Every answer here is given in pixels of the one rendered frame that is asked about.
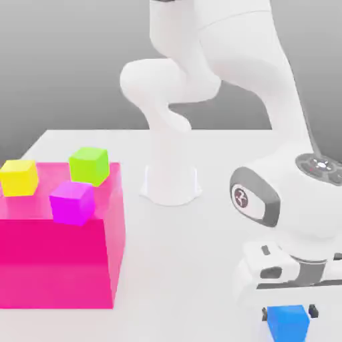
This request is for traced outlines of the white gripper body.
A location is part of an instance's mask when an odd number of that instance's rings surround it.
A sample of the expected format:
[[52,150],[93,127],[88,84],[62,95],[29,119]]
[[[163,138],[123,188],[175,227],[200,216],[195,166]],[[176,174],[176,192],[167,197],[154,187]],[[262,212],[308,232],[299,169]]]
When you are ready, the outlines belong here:
[[242,308],[342,303],[342,281],[323,281],[310,287],[279,283],[262,285],[252,278],[244,260],[238,263],[233,280],[232,297]]

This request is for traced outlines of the small blue cube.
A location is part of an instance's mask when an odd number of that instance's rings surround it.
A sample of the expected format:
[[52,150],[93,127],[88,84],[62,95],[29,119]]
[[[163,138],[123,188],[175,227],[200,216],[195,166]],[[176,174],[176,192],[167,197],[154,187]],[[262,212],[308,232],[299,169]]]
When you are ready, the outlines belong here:
[[305,342],[310,320],[302,305],[273,306],[267,323],[274,342]]

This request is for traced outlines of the small magenta cube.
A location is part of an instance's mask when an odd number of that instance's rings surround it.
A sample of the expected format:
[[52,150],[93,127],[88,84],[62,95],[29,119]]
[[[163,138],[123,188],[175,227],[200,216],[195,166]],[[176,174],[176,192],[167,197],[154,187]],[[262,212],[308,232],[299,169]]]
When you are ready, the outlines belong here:
[[93,215],[96,203],[90,183],[62,182],[50,195],[53,221],[61,224],[84,225]]

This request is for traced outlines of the small green cube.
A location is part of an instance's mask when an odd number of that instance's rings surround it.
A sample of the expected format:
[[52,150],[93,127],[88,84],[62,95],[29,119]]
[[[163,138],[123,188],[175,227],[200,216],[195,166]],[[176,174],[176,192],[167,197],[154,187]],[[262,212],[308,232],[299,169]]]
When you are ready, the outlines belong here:
[[74,182],[100,186],[110,174],[108,151],[94,147],[80,148],[69,157],[69,171]]

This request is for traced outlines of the small yellow cube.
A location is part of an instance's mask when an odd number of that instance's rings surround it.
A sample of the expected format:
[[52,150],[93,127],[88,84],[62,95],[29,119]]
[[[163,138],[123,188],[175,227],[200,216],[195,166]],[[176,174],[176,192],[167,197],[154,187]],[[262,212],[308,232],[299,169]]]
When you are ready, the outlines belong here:
[[5,197],[33,196],[39,182],[34,160],[7,160],[0,169]]

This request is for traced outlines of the large pink box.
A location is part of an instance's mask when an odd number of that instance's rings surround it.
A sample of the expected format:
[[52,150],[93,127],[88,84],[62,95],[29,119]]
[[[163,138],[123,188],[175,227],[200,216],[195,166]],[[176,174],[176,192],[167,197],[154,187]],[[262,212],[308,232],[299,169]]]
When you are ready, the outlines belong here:
[[66,163],[39,163],[33,196],[0,191],[0,309],[112,309],[126,227],[121,167],[95,188],[83,225],[53,220],[49,195],[69,180]]

